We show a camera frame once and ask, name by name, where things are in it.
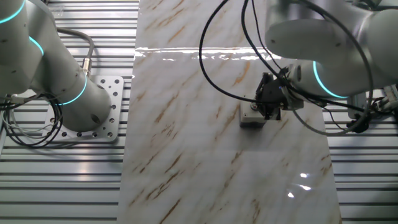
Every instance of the mounting hole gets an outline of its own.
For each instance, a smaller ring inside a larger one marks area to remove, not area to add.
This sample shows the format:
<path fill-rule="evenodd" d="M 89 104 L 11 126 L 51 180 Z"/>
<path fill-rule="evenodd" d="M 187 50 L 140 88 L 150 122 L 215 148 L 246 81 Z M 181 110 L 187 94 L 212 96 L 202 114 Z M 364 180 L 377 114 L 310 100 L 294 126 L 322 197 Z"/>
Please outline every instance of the mounting hole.
<path fill-rule="evenodd" d="M 91 114 L 90 116 L 91 116 L 91 119 L 94 121 L 94 123 L 96 123 L 96 124 L 101 124 L 101 121 L 100 121 L 100 119 L 97 117 L 97 115 Z"/>

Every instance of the marble surface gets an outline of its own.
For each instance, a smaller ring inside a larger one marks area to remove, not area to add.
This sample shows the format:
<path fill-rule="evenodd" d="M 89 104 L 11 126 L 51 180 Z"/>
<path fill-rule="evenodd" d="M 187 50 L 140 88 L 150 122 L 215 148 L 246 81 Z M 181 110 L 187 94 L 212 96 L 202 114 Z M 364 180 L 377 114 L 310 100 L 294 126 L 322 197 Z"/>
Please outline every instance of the marble surface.
<path fill-rule="evenodd" d="M 220 2 L 140 1 L 118 223 L 341 223 L 326 137 L 288 111 L 260 130 L 241 129 L 239 101 L 202 75 L 200 34 Z M 211 78 L 237 95 L 254 93 L 267 71 L 241 30 L 242 4 L 225 5 L 203 51 Z M 299 113 L 325 128 L 319 108 Z"/>

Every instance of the bolt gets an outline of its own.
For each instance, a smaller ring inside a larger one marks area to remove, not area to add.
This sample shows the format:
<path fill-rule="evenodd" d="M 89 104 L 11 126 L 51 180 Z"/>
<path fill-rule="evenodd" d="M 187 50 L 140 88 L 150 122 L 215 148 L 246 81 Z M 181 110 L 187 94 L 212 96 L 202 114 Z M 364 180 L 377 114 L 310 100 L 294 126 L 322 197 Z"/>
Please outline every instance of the bolt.
<path fill-rule="evenodd" d="M 252 110 L 257 110 L 257 108 L 258 108 L 256 103 L 251 103 L 250 107 L 251 107 Z"/>

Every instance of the white robotic arm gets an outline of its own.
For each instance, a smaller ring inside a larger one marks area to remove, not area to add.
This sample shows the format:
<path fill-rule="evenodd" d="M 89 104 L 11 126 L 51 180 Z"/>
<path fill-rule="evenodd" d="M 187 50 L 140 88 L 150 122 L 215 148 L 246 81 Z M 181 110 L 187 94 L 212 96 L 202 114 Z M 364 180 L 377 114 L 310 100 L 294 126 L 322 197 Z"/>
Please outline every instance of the white robotic arm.
<path fill-rule="evenodd" d="M 262 103 L 252 104 L 251 108 L 265 119 L 278 119 L 279 108 L 293 110 L 297 115 L 295 110 L 304 106 L 303 101 L 324 107 L 327 103 L 338 105 L 330 100 L 347 100 L 347 105 L 340 105 L 349 108 L 349 116 L 355 121 L 349 129 L 335 133 L 344 134 L 364 131 L 374 113 L 385 114 L 398 106 L 398 75 L 394 68 L 398 61 L 398 11 L 369 11 L 344 0 L 267 3 L 268 49 L 298 61 L 275 74 L 276 80 L 264 75 L 256 92 L 256 100 Z M 367 102 L 366 92 L 383 87 L 387 97 L 374 109 L 375 103 Z M 242 118 L 241 126 L 250 126 L 248 121 L 252 120 Z"/>
<path fill-rule="evenodd" d="M 85 132 L 108 117 L 111 100 L 93 83 L 58 36 L 40 0 L 0 1 L 0 96 L 50 93 L 62 105 L 63 125 Z"/>
<path fill-rule="evenodd" d="M 344 0 L 312 0 L 341 21 L 356 37 L 371 64 L 374 87 L 398 81 L 398 11 L 367 11 Z M 347 98 L 369 91 L 364 63 L 348 36 L 333 22 L 292 1 L 269 1 L 266 22 L 269 50 L 306 60 L 292 67 L 299 90 L 324 98 Z"/>

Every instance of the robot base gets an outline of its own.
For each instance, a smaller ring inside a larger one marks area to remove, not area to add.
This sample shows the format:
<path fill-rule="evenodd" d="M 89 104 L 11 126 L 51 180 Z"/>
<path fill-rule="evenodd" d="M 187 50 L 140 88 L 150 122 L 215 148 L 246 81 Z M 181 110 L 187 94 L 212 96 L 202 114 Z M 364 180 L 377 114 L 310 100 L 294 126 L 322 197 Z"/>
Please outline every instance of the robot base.
<path fill-rule="evenodd" d="M 103 143 L 103 142 L 114 142 L 118 138 L 119 133 L 119 120 L 122 106 L 124 80 L 119 76 L 104 76 L 94 75 L 91 80 L 102 86 L 111 97 L 111 112 L 105 122 L 98 128 L 83 133 L 71 131 L 65 127 L 61 127 L 61 130 L 57 137 L 54 139 L 54 143 Z M 54 112 L 51 107 L 47 112 L 45 119 L 45 126 L 52 124 Z M 51 130 L 51 127 L 45 129 L 43 136 Z"/>

